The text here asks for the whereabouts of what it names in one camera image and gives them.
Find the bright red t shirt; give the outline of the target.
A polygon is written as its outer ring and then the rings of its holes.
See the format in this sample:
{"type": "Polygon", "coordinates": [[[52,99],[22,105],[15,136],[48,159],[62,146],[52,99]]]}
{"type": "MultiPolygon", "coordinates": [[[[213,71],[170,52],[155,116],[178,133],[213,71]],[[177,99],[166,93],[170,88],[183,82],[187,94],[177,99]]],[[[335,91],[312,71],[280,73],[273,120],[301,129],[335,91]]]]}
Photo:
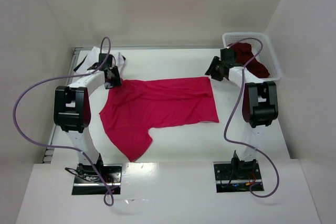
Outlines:
{"type": "Polygon", "coordinates": [[[109,90],[100,112],[110,141],[130,162],[137,161],[153,140],[151,128],[219,121],[207,77],[125,80],[109,90]]]}

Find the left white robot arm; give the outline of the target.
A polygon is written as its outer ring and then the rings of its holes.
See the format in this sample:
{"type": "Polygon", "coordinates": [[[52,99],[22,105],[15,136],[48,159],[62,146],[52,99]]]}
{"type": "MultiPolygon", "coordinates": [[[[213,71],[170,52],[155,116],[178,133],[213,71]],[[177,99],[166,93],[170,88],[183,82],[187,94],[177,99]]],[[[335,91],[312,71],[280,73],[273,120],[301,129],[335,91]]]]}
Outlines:
{"type": "Polygon", "coordinates": [[[66,132],[73,146],[80,150],[78,167],[66,168],[66,171],[87,182],[99,181],[92,163],[100,173],[103,171],[101,155],[89,132],[89,97],[100,86],[106,89],[121,86],[119,69],[115,64],[105,64],[97,72],[92,69],[87,76],[80,77],[68,86],[58,86],[55,90],[54,122],[66,132]]]}

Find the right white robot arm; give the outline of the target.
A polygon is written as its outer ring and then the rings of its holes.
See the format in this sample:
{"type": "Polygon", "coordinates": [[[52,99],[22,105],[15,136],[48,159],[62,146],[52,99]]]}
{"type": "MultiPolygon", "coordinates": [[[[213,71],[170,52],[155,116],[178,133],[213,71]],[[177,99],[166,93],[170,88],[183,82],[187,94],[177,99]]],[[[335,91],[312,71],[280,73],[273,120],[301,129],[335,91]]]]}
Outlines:
{"type": "Polygon", "coordinates": [[[233,144],[244,146],[244,157],[234,153],[232,158],[232,175],[238,177],[251,171],[260,152],[257,144],[267,127],[278,117],[277,87],[273,81],[265,81],[251,73],[244,64],[238,63],[237,53],[232,47],[221,49],[220,56],[215,56],[205,72],[217,81],[227,79],[239,86],[240,91],[224,128],[224,139],[233,144]],[[246,122],[247,132],[241,141],[230,140],[228,128],[233,116],[242,102],[242,116],[246,122]]]}

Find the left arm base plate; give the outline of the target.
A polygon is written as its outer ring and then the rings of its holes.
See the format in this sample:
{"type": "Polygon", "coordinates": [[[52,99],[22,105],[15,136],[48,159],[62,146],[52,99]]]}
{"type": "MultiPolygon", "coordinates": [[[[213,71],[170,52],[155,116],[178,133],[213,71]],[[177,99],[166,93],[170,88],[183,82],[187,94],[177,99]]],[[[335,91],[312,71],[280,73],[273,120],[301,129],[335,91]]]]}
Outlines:
{"type": "MultiPolygon", "coordinates": [[[[74,175],[72,195],[104,195],[107,192],[104,183],[90,165],[79,164],[76,169],[67,167],[66,170],[74,175]]],[[[122,166],[102,166],[100,174],[105,183],[112,189],[112,193],[119,195],[121,193],[122,166]]]]}

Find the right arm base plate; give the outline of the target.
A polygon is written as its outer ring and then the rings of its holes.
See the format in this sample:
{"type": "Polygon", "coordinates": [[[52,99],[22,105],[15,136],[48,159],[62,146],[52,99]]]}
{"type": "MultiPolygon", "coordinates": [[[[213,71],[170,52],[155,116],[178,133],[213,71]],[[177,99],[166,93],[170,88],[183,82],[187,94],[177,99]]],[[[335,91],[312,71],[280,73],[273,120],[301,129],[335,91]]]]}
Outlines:
{"type": "Polygon", "coordinates": [[[217,193],[264,191],[259,164],[256,160],[243,163],[242,167],[233,162],[215,162],[214,174],[217,193]]]}

